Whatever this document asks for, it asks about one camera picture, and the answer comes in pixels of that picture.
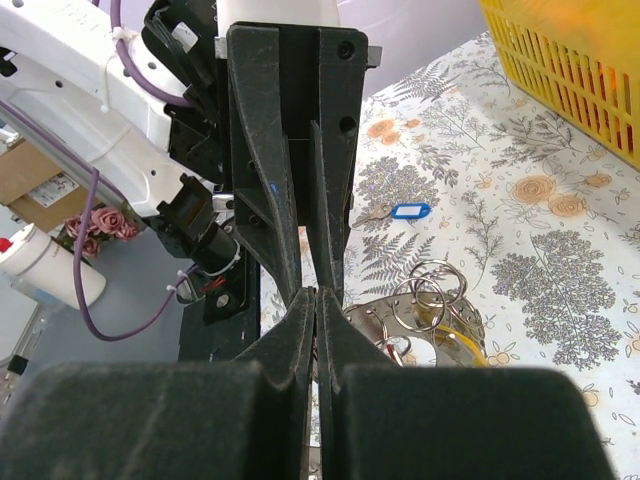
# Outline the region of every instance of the orange flower print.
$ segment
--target orange flower print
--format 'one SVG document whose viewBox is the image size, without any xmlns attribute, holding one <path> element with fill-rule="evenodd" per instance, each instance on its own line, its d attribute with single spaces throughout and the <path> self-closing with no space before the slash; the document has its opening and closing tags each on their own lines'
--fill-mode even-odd
<svg viewBox="0 0 640 480">
<path fill-rule="evenodd" d="M 520 356 L 514 353 L 509 353 L 516 346 L 516 342 L 511 342 L 509 345 L 504 347 L 504 349 L 500 348 L 497 342 L 493 343 L 493 349 L 495 350 L 494 355 L 490 355 L 487 358 L 487 363 L 489 363 L 490 367 L 500 367 L 503 365 L 508 365 L 511 360 L 520 360 Z"/>
<path fill-rule="evenodd" d="M 440 225 L 438 225 L 438 228 L 440 230 L 442 230 L 443 228 L 447 228 L 450 225 L 449 220 L 451 220 L 451 217 L 442 217 L 442 221 L 440 222 Z"/>
<path fill-rule="evenodd" d="M 398 132 L 388 132 L 382 135 L 380 141 L 383 145 L 393 145 L 400 140 L 400 134 Z"/>
<path fill-rule="evenodd" d="M 549 199 L 551 213 L 562 218 L 582 215 L 587 210 L 587 201 L 575 195 L 556 195 Z"/>
<path fill-rule="evenodd" d="M 518 108 L 526 107 L 528 100 L 525 98 L 519 98 L 518 100 L 511 100 L 511 106 L 503 108 L 503 110 L 517 110 Z"/>
<path fill-rule="evenodd" d="M 381 120 L 379 122 L 374 123 L 369 127 L 367 131 L 367 135 L 371 138 L 378 138 L 385 133 L 389 132 L 393 128 L 393 120 Z"/>
<path fill-rule="evenodd" d="M 402 363 L 404 365 L 416 366 L 418 364 L 418 361 L 412 353 L 407 353 L 404 357 L 402 357 Z"/>
<path fill-rule="evenodd" d="M 584 163 L 586 160 L 589 160 L 590 162 L 597 162 L 598 160 L 602 160 L 606 156 L 607 151 L 600 145 L 596 145 L 595 147 L 589 147 L 587 156 L 580 163 Z"/>
<path fill-rule="evenodd" d="M 584 179 L 584 183 L 595 188 L 606 187 L 611 183 L 611 175 L 596 172 L 595 174 L 586 177 Z"/>
<path fill-rule="evenodd" d="M 420 125 L 420 119 L 419 118 L 414 118 L 412 120 L 408 120 L 407 123 L 404 124 L 404 126 L 407 127 L 407 128 L 416 128 L 418 125 Z"/>
<path fill-rule="evenodd" d="M 535 205 L 547 200 L 555 191 L 556 183 L 544 175 L 525 177 L 516 183 L 513 196 L 516 200 L 527 205 Z"/>
<path fill-rule="evenodd" d="M 491 177 L 484 177 L 480 174 L 480 180 L 476 180 L 476 188 L 484 190 L 491 187 Z"/>
<path fill-rule="evenodd" d="M 595 390 L 593 386 L 593 383 L 590 383 L 589 385 L 584 387 L 581 392 L 584 403 L 587 405 L 587 407 L 591 408 L 600 403 L 600 397 L 598 396 L 600 392 L 598 390 Z"/>
<path fill-rule="evenodd" d="M 633 322 L 627 322 L 627 327 L 629 327 L 630 332 L 622 332 L 625 337 L 629 339 L 629 343 L 624 348 L 624 353 L 627 355 L 627 358 L 631 357 L 632 354 L 640 353 L 640 329 Z"/>
</svg>

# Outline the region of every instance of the white container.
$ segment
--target white container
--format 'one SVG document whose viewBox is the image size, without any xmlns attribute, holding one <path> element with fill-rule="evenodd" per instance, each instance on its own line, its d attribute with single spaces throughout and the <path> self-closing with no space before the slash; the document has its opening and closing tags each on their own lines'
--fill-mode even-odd
<svg viewBox="0 0 640 480">
<path fill-rule="evenodd" d="M 11 237 L 12 245 L 0 253 L 0 270 L 21 278 L 70 307 L 79 309 L 73 285 L 73 255 L 35 225 L 27 225 Z M 87 305 L 95 302 L 106 279 L 82 263 L 82 286 Z"/>
<path fill-rule="evenodd" d="M 336 0 L 218 0 L 216 5 L 220 37 L 236 22 L 340 26 Z"/>
</svg>

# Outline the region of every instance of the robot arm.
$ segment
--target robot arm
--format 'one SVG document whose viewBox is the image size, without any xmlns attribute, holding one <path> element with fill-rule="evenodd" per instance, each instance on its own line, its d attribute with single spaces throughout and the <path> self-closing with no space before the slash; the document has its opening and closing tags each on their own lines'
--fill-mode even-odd
<svg viewBox="0 0 640 480">
<path fill-rule="evenodd" d="M 141 217 L 157 215 L 190 173 L 169 158 L 166 104 L 125 71 L 106 13 L 84 0 L 20 3 L 0 0 L 0 101 L 97 168 Z M 184 85 L 132 36 L 129 51 L 145 76 L 181 95 Z"/>
</svg>

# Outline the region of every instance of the metal key ring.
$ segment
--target metal key ring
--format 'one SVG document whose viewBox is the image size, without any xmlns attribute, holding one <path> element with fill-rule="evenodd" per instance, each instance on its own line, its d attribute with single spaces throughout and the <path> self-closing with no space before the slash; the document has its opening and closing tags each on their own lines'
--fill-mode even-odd
<svg viewBox="0 0 640 480">
<path fill-rule="evenodd" d="M 378 340 L 376 342 L 376 346 L 379 342 L 382 342 L 382 348 L 386 347 L 387 343 L 389 342 L 389 330 L 387 329 L 387 325 L 384 323 L 382 318 L 380 318 L 380 315 L 378 315 L 378 313 L 375 310 L 369 309 L 365 313 L 367 315 L 375 315 L 375 317 L 378 319 L 378 322 L 380 322 L 380 326 L 382 327 L 382 340 Z"/>
<path fill-rule="evenodd" d="M 416 264 L 416 266 L 413 267 L 413 269 L 409 273 L 409 276 L 413 277 L 416 274 L 416 271 L 419 268 L 424 267 L 425 265 L 430 265 L 430 264 L 441 265 L 441 266 L 445 267 L 445 271 L 446 272 L 448 272 L 451 275 L 455 275 L 455 277 L 458 279 L 458 292 L 457 292 L 455 298 L 453 299 L 453 301 L 451 303 L 454 304 L 454 303 L 457 303 L 460 300 L 462 300 L 464 298 L 464 296 L 466 295 L 466 293 L 467 293 L 467 288 L 468 288 L 468 285 L 469 285 L 468 282 L 467 282 L 467 278 L 456 267 L 451 265 L 449 262 L 445 262 L 444 260 L 424 260 L 422 262 L 418 262 Z M 426 303 L 426 302 L 423 302 L 422 300 L 420 300 L 418 298 L 417 291 L 422 286 L 423 283 L 424 282 L 416 282 L 415 285 L 411 285 L 411 291 L 414 293 L 414 297 L 415 297 L 416 301 L 423 308 L 440 307 L 442 304 Z"/>
<path fill-rule="evenodd" d="M 400 292 L 400 289 L 402 289 L 402 287 L 404 287 L 407 283 L 415 282 L 415 281 L 420 281 L 421 285 L 423 283 L 430 284 L 433 287 L 433 289 L 440 295 L 440 298 L 442 299 L 441 303 L 435 305 L 436 307 L 439 307 L 439 313 L 438 313 L 437 317 L 435 318 L 435 320 L 433 322 L 431 322 L 431 326 L 423 327 L 423 328 L 417 328 L 417 327 L 412 327 L 412 326 L 406 324 L 404 322 L 404 320 L 402 320 L 400 318 L 400 316 L 396 313 L 396 305 L 398 303 L 400 303 L 400 302 L 398 302 L 398 300 L 395 300 L 395 301 L 391 302 L 391 311 L 393 312 L 393 316 L 396 317 L 396 321 L 400 325 L 402 325 L 404 328 L 409 330 L 410 332 L 427 333 L 427 332 L 430 332 L 432 330 L 435 330 L 442 323 L 442 320 L 444 319 L 444 312 L 449 309 L 449 304 L 447 303 L 447 298 L 445 297 L 444 292 L 440 288 L 440 285 L 438 285 L 438 283 L 436 281 L 434 281 L 434 280 L 432 280 L 432 279 L 430 279 L 428 277 L 409 277 L 409 278 L 403 280 L 396 287 L 396 289 L 393 291 L 393 296 L 398 295 L 398 293 Z"/>
<path fill-rule="evenodd" d="M 406 354 L 408 354 L 411 351 L 411 338 L 407 337 L 406 335 L 393 335 L 391 337 L 389 337 L 386 341 L 385 344 L 383 344 L 384 340 L 378 340 L 377 342 L 374 343 L 374 345 L 378 348 L 384 348 L 389 344 L 389 340 L 391 340 L 392 338 L 403 338 L 407 341 L 407 348 L 405 348 L 402 353 L 398 353 L 398 356 L 400 358 L 404 357 Z"/>
</svg>

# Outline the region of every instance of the yellow crate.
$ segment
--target yellow crate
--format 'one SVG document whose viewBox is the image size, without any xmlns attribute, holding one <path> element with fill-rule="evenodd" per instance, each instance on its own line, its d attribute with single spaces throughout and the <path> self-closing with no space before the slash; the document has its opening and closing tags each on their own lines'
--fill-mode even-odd
<svg viewBox="0 0 640 480">
<path fill-rule="evenodd" d="M 640 168 L 640 0 L 480 4 L 509 78 Z"/>
</svg>

